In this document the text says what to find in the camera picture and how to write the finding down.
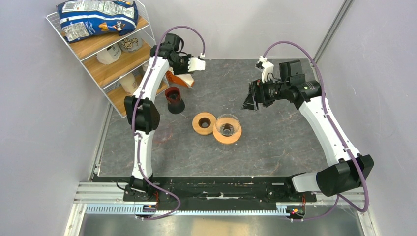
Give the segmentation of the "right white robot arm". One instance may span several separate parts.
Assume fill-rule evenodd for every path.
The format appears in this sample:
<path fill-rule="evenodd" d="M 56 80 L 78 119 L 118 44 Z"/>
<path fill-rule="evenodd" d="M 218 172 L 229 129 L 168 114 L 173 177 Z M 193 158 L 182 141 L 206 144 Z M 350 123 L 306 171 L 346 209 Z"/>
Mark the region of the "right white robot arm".
<path fill-rule="evenodd" d="M 256 67 L 261 78 L 249 84 L 243 109 L 256 111 L 278 100 L 287 100 L 305 117 L 325 153 L 328 167 L 317 173 L 296 174 L 288 178 L 284 195 L 297 201 L 304 192 L 318 191 L 333 196 L 363 187 L 374 166 L 370 155 L 362 155 L 349 141 L 336 121 L 330 121 L 328 101 L 322 97 L 322 87 L 317 81 L 307 81 L 301 62 L 293 60 L 279 64 L 280 77 L 273 76 L 273 64 L 260 57 Z"/>

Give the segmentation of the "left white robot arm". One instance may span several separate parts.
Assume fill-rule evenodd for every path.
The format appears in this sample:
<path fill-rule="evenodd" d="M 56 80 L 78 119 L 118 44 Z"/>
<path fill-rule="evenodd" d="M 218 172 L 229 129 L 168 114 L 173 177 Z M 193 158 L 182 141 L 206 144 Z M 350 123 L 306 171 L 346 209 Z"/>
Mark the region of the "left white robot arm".
<path fill-rule="evenodd" d="M 159 85 L 169 70 L 173 70 L 175 75 L 195 71 L 194 56 L 182 52 L 184 42 L 180 36 L 167 33 L 162 39 L 150 50 L 149 64 L 139 87 L 124 99 L 135 145 L 134 167 L 127 188 L 134 190 L 143 201 L 150 200 L 157 190 L 151 182 L 151 148 L 160 123 L 160 113 L 154 104 Z"/>

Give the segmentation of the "clear glass dripper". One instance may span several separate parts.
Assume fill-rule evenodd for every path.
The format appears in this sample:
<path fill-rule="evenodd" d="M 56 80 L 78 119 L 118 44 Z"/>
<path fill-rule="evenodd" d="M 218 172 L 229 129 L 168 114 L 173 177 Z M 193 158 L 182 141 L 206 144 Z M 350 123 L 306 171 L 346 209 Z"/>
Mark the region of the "clear glass dripper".
<path fill-rule="evenodd" d="M 236 134 L 240 130 L 239 119 L 232 114 L 220 115 L 215 123 L 215 129 L 221 135 L 229 137 Z"/>

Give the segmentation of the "orange white filter box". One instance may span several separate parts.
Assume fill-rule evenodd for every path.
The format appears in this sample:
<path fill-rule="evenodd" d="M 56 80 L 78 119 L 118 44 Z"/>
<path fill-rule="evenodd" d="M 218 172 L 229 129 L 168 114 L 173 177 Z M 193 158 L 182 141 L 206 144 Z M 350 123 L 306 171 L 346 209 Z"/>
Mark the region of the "orange white filter box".
<path fill-rule="evenodd" d="M 172 70 L 166 72 L 166 77 L 168 81 L 187 88 L 193 87 L 195 82 L 191 74 L 174 75 Z"/>

